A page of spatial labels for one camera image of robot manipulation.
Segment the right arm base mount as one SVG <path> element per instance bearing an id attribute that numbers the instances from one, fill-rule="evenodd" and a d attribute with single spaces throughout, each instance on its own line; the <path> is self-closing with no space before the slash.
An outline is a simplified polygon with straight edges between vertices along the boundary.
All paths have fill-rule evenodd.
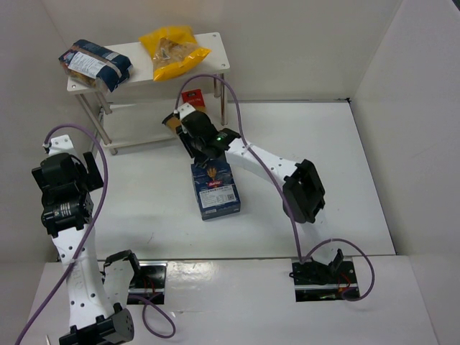
<path id="1" fill-rule="evenodd" d="M 294 284 L 297 303 L 343 300 L 343 293 L 351 299 L 360 297 L 354 264 L 350 259 L 345 259 L 333 274 L 321 263 L 292 261 L 289 277 Z"/>

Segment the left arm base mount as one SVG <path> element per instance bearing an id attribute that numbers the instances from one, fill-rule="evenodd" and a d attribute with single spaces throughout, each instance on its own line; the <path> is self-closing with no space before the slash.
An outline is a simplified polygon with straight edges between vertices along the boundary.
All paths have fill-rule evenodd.
<path id="1" fill-rule="evenodd" d="M 136 273 L 129 285 L 128 305 L 141 304 L 133 298 L 137 295 L 151 300 L 155 305 L 165 302 L 167 262 L 141 261 L 140 273 Z"/>

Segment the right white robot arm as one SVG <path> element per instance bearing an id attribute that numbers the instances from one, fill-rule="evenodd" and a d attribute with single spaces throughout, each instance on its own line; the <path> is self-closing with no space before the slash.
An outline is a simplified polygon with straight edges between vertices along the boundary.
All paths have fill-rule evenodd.
<path id="1" fill-rule="evenodd" d="M 311 161 L 286 160 L 253 145 L 242 132 L 218 130 L 207 114 L 188 103 L 172 115 L 178 120 L 176 134 L 197 166 L 221 161 L 241 167 L 274 185 L 294 231 L 298 224 L 316 222 L 326 205 L 325 189 Z"/>

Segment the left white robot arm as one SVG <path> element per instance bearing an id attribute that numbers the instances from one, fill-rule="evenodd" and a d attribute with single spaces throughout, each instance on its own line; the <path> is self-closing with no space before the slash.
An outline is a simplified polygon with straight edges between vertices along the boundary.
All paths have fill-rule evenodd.
<path id="1" fill-rule="evenodd" d="M 60 344 L 123 344 L 134 338 L 127 309 L 129 283 L 139 269 L 130 250 L 111 255 L 100 272 L 96 258 L 93 201 L 104 183 L 93 155 L 63 152 L 32 170 L 42 191 L 42 224 L 58 250 L 70 305 L 69 332 Z"/>

